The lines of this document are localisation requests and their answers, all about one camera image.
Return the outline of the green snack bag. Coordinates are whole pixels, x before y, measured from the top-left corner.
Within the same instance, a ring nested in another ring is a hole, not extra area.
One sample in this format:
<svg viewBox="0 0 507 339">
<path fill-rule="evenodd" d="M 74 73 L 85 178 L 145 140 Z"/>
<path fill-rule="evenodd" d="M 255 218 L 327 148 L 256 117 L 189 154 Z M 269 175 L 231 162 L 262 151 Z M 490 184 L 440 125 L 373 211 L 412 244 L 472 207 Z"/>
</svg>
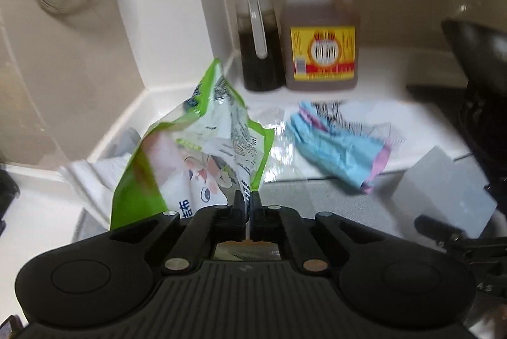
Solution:
<svg viewBox="0 0 507 339">
<path fill-rule="evenodd" d="M 214 60 L 192 96 L 153 124 L 129 159 L 112 197 L 110 228 L 175 211 L 227 205 L 258 190 L 274 132 L 251 120 Z"/>
</svg>

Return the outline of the black white striped wrapper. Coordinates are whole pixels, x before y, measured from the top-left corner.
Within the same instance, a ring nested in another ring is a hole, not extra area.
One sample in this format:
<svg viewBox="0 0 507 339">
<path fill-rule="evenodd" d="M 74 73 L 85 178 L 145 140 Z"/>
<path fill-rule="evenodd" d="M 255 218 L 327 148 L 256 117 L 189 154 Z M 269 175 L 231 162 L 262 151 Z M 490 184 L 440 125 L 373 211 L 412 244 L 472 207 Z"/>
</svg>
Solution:
<svg viewBox="0 0 507 339">
<path fill-rule="evenodd" d="M 369 102 L 313 101 L 312 110 L 331 130 L 345 130 L 356 136 L 375 138 L 386 143 L 400 144 L 405 138 L 391 122 L 370 122 L 367 115 L 374 109 Z"/>
</svg>

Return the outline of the blue purple wrapper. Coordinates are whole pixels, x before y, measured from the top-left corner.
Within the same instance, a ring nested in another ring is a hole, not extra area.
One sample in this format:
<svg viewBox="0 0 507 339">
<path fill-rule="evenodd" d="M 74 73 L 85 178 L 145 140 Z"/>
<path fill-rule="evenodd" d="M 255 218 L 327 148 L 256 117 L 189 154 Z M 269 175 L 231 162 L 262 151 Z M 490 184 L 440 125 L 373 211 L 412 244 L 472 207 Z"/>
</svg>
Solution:
<svg viewBox="0 0 507 339">
<path fill-rule="evenodd" d="M 300 102 L 286 127 L 309 163 L 364 193 L 370 192 L 392 152 L 389 140 L 347 121 L 337 101 Z"/>
</svg>

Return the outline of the cooking wine jug yellow label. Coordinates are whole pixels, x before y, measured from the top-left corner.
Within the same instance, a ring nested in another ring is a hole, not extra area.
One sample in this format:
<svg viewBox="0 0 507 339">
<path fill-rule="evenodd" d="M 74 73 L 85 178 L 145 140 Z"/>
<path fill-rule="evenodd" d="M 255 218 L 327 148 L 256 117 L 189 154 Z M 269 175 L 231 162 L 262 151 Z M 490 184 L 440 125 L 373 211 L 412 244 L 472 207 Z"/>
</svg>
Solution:
<svg viewBox="0 0 507 339">
<path fill-rule="evenodd" d="M 288 88 L 356 87 L 359 16 L 353 0 L 285 0 L 280 25 Z"/>
</svg>

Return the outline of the dark soy sauce bottle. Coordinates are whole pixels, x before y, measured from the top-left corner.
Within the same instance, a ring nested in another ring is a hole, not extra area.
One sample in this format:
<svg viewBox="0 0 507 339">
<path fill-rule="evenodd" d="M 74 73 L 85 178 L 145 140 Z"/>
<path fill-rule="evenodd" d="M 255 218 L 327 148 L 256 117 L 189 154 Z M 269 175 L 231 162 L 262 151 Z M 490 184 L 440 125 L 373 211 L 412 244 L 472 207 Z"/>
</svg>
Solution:
<svg viewBox="0 0 507 339">
<path fill-rule="evenodd" d="M 275 10 L 270 0 L 236 0 L 235 13 L 245 88 L 268 92 L 285 85 Z"/>
</svg>

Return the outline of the grey drying mat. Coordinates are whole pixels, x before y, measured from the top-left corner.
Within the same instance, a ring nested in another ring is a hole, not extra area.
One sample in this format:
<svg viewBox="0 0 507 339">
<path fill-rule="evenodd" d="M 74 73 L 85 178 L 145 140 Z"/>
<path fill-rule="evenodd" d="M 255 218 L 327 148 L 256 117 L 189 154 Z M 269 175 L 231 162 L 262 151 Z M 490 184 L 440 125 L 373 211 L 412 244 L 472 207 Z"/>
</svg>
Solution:
<svg viewBox="0 0 507 339">
<path fill-rule="evenodd" d="M 478 185 L 474 190 L 477 190 L 478 200 L 485 202 L 487 208 L 474 207 L 473 213 L 479 213 L 479 219 L 485 219 L 487 229 L 487 223 L 496 209 L 496 202 L 485 189 L 485 177 L 471 155 L 460 159 L 456 165 L 463 168 L 467 179 L 472 179 L 469 184 Z M 404 240 L 438 249 L 435 242 L 416 231 L 410 212 L 402 210 L 392 201 L 392 195 L 403 174 L 396 172 L 381 175 L 370 194 L 352 192 L 338 179 L 270 182 L 261 185 L 260 199 L 264 206 L 293 208 L 303 218 L 314 218 L 316 213 L 321 211 L 332 212 Z M 105 231 L 91 214 L 82 210 L 72 242 L 88 239 Z"/>
</svg>

